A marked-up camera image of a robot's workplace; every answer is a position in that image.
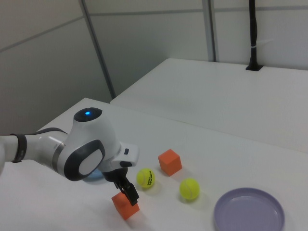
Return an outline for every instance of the white table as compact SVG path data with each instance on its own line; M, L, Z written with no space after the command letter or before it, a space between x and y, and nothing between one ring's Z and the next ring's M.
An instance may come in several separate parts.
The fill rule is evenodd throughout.
M33 161L6 163L0 177L1 231L214 231L213 209L227 191L254 187L282 204L285 231L308 227L308 155L297 151L83 99L44 128L69 132L73 115L82 108L101 108L120 141L137 144L141 155L128 178L136 183L139 169L156 173L153 188L140 196L140 211L124 221L111 197L113 183L72 182ZM173 149L183 169L171 177L160 171L157 156ZM181 180L196 178L200 197L185 203L179 197Z
M111 104L308 152L308 71L167 59Z

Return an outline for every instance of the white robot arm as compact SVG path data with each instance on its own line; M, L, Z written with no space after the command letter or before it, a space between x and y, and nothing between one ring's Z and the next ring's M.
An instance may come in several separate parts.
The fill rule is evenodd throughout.
M77 112L69 134L47 128L30 135L0 136L0 173L5 161L17 163L23 159L43 164L72 181L82 180L98 168L132 205L139 196L126 173L138 158L138 146L119 142L108 118L98 108Z

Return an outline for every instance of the purple plate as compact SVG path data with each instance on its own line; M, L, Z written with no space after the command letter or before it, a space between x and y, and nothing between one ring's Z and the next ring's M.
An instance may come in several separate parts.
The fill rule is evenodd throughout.
M284 212L280 203L259 189L241 188L224 194L216 203L219 231L282 231Z

